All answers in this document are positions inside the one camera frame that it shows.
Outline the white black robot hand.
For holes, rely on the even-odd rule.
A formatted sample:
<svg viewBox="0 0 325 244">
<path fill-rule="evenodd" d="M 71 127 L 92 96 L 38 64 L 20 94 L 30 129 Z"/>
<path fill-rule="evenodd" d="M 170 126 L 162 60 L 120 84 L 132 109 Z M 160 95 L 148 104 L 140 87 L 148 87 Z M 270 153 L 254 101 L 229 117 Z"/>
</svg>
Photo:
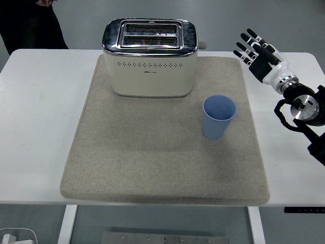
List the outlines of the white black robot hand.
<svg viewBox="0 0 325 244">
<path fill-rule="evenodd" d="M 288 69 L 285 57 L 270 43 L 252 29 L 241 34 L 244 43 L 236 43 L 241 51 L 236 55 L 262 84 L 270 85 L 277 93 L 283 94 L 291 85 L 299 82 L 298 77 Z"/>
</svg>

